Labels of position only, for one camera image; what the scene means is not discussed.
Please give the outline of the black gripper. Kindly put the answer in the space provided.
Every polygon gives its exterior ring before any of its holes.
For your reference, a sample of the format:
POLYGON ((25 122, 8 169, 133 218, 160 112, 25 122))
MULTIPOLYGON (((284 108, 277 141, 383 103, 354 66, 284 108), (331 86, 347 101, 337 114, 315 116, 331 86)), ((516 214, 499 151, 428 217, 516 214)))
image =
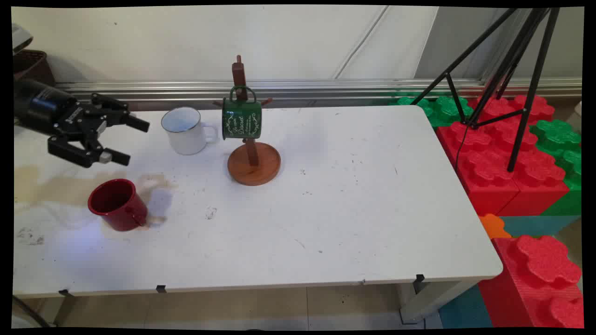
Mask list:
POLYGON ((73 146, 68 140, 97 138, 107 127, 126 125, 148 132, 150 123, 129 111, 128 104, 94 93, 91 104, 81 104, 72 95, 32 79, 14 81, 14 120, 18 127, 51 136, 47 152, 70 163, 90 168, 110 162, 128 166, 130 155, 100 145, 73 146))

